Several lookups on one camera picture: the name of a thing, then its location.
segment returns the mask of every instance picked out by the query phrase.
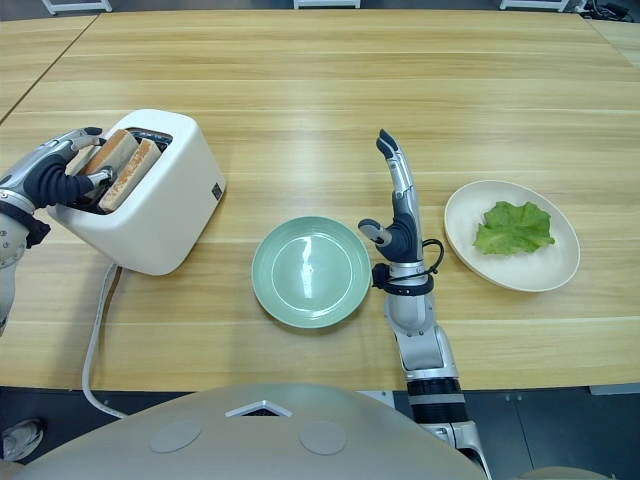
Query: wood grain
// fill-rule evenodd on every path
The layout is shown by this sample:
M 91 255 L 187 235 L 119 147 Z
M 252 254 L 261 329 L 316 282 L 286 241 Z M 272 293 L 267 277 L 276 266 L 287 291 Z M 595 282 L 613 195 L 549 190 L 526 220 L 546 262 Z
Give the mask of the wood grain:
M 355 228 L 363 217 L 390 219 L 380 127 L 409 156 L 425 237 L 444 239 L 446 200 L 480 179 L 542 193 L 580 237 L 578 274 L 544 294 L 494 286 L 448 252 L 437 312 L 465 388 L 640 380 L 640 75 L 579 17 L 101 15 L 0 127 L 0 167 L 59 131 L 106 128 L 148 107 L 198 121 L 228 190 L 178 270 L 123 275 L 96 388 L 403 388 L 380 291 L 334 327 L 297 331 L 260 308 L 249 272 L 258 242 L 284 220 L 325 215 Z M 78 387 L 107 266 L 53 225 L 19 266 L 0 349 L 16 366 L 0 384 Z
M 640 68 L 640 25 L 603 20 L 589 20 L 589 23 L 629 62 Z
M 94 18 L 0 22 L 0 123 Z

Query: white cord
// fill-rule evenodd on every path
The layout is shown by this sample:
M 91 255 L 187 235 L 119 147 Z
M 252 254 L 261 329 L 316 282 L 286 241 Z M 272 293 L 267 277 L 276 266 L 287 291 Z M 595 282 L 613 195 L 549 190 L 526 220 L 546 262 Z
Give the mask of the white cord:
M 104 413 L 113 415 L 114 417 L 124 418 L 128 416 L 126 413 L 119 412 L 113 408 L 107 407 L 105 404 L 100 403 L 96 397 L 93 396 L 93 392 L 90 387 L 91 367 L 93 365 L 93 356 L 98 344 L 98 338 L 100 337 L 100 324 L 102 323 L 102 316 L 104 313 L 104 306 L 107 301 L 107 295 L 109 290 L 113 286 L 113 280 L 115 273 L 118 270 L 118 264 L 112 264 L 104 276 L 104 282 L 102 283 L 102 289 L 100 290 L 100 298 L 98 299 L 98 310 L 96 311 L 96 319 L 93 322 L 93 330 L 91 330 L 91 338 L 89 339 L 89 347 L 87 348 L 87 355 L 84 358 L 84 365 L 82 366 L 82 392 L 85 398 L 91 405 L 98 410 L 102 410 Z

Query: plate rim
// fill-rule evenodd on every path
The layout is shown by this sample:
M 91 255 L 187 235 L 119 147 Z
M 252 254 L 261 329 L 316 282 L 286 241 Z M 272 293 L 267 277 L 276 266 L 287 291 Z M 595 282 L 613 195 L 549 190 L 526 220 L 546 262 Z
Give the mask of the plate rim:
M 500 183 L 500 184 L 503 184 L 503 185 L 508 185 L 510 187 L 515 187 L 517 189 L 526 190 L 529 193 L 532 193 L 533 195 L 542 198 L 544 201 L 549 203 L 549 205 L 551 205 L 553 208 L 555 208 L 555 210 L 560 214 L 560 217 L 569 226 L 569 230 L 573 234 L 573 237 L 576 240 L 576 245 L 578 246 L 578 249 L 577 249 L 577 257 L 578 258 L 577 258 L 577 261 L 576 261 L 576 265 L 575 265 L 573 271 L 571 272 L 571 274 L 565 280 L 563 280 L 562 282 L 560 282 L 560 283 L 558 283 L 556 285 L 548 287 L 548 288 L 519 288 L 519 287 L 514 287 L 512 285 L 509 285 L 509 284 L 500 282 L 498 280 L 495 280 L 495 279 L 491 278 L 489 275 L 486 275 L 485 273 L 481 272 L 475 266 L 473 266 L 471 261 L 464 254 L 462 254 L 458 250 L 458 248 L 456 247 L 455 242 L 453 242 L 451 240 L 451 237 L 449 236 L 449 228 L 447 226 L 447 224 L 449 223 L 447 221 L 449 206 L 450 206 L 451 202 L 455 199 L 456 195 L 459 194 L 459 192 L 461 192 L 462 190 L 464 190 L 466 188 L 469 188 L 469 187 L 471 187 L 473 185 L 477 185 L 477 184 L 480 184 L 480 183 L 488 183 L 488 184 Z M 580 262 L 582 260 L 582 248 L 580 247 L 580 239 L 578 238 L 578 234 L 576 233 L 575 228 L 573 227 L 573 225 L 571 224 L 569 219 L 562 212 L 562 210 L 560 210 L 558 208 L 558 206 L 555 203 L 553 203 L 551 200 L 549 200 L 547 197 L 545 197 L 544 195 L 539 194 L 538 192 L 536 192 L 535 190 L 533 190 L 533 189 L 531 189 L 529 187 L 525 187 L 524 185 L 520 185 L 518 183 L 509 182 L 509 181 L 506 181 L 506 180 L 475 180 L 473 182 L 469 182 L 469 183 L 467 183 L 465 185 L 462 185 L 461 187 L 456 189 L 456 191 L 453 192 L 449 196 L 449 199 L 447 200 L 447 203 L 446 203 L 446 205 L 444 207 L 443 223 L 444 223 L 444 232 L 445 232 L 445 235 L 447 237 L 447 241 L 448 241 L 449 245 L 451 246 L 451 248 L 453 249 L 453 251 L 455 252 L 456 256 L 460 259 L 460 261 L 462 261 L 462 263 L 464 263 L 472 272 L 474 272 L 475 274 L 477 274 L 480 277 L 484 278 L 485 280 L 493 283 L 494 285 L 498 285 L 500 287 L 504 287 L 504 288 L 507 288 L 509 290 L 515 290 L 515 291 L 519 291 L 519 292 L 528 292 L 528 293 L 541 293 L 541 292 L 549 292 L 551 290 L 556 290 L 556 289 L 566 285 L 575 276 L 575 274 L 578 272 L 578 268 L 580 267 Z
M 356 304 L 356 306 L 353 308 L 353 310 L 351 310 L 347 315 L 342 316 L 337 319 L 333 319 L 331 322 L 329 323 L 323 323 L 322 325 L 300 325 L 300 324 L 296 324 L 296 323 L 292 323 L 286 319 L 281 318 L 278 315 L 275 315 L 269 308 L 267 308 L 267 306 L 265 305 L 265 303 L 262 301 L 262 299 L 260 298 L 260 295 L 258 294 L 258 290 L 256 289 L 256 281 L 255 281 L 255 270 L 256 270 L 256 259 L 258 258 L 258 254 L 260 252 L 260 250 L 262 249 L 263 245 L 265 244 L 265 242 L 267 242 L 269 240 L 269 237 L 278 229 L 282 228 L 284 225 L 287 225 L 289 223 L 292 222 L 296 222 L 296 221 L 302 221 L 302 220 L 320 220 L 322 222 L 328 222 L 328 223 L 333 223 L 338 225 L 340 228 L 344 229 L 349 235 L 351 235 L 354 239 L 357 240 L 357 244 L 361 247 L 361 252 L 364 253 L 363 259 L 366 258 L 367 263 L 369 264 L 369 268 L 367 269 L 368 271 L 368 276 L 367 276 L 367 283 L 366 283 L 366 287 L 362 288 L 362 292 L 360 292 L 360 294 L 358 295 L 358 302 Z M 362 304 L 362 302 L 364 301 L 365 297 L 367 296 L 367 293 L 369 292 L 369 289 L 371 288 L 371 258 L 369 256 L 369 252 L 367 251 L 367 248 L 364 244 L 364 242 L 362 241 L 362 239 L 356 235 L 355 232 L 353 232 L 347 225 L 345 225 L 344 223 L 335 220 L 333 218 L 330 217 L 325 217 L 325 216 L 321 216 L 321 215 L 302 215 L 300 217 L 294 217 L 291 218 L 289 220 L 285 220 L 284 222 L 276 225 L 275 227 L 273 227 L 265 236 L 264 238 L 260 241 L 260 243 L 258 244 L 258 246 L 256 247 L 254 253 L 253 253 L 253 259 L 251 261 L 251 287 L 253 289 L 253 293 L 256 297 L 256 299 L 258 300 L 258 303 L 260 303 L 260 306 L 269 314 L 271 315 L 273 318 L 275 318 L 277 321 L 284 323 L 285 325 L 289 325 L 291 327 L 295 327 L 295 328 L 303 328 L 303 329 L 318 329 L 318 328 L 325 328 L 325 327 L 330 327 L 331 325 L 335 325 L 339 322 L 341 322 L 342 320 L 346 319 L 349 315 L 351 315 L 355 310 L 357 310 L 359 308 L 359 306 Z

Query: lettuce leaf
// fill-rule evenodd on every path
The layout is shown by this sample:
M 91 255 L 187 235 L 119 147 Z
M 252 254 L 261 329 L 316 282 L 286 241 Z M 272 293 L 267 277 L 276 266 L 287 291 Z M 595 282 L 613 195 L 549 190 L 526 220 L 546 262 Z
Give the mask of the lettuce leaf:
M 512 255 L 535 252 L 555 243 L 549 235 L 551 216 L 527 202 L 516 207 L 509 202 L 497 202 L 484 214 L 484 225 L 478 224 L 473 244 L 484 254 Z

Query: black label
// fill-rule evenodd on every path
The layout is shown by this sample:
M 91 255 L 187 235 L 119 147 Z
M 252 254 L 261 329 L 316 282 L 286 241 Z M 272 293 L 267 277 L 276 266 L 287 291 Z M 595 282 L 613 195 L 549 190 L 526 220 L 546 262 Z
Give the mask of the black label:
M 220 200 L 220 197 L 222 196 L 222 189 L 220 188 L 220 185 L 216 183 L 211 189 L 211 193 L 216 197 L 216 200 Z

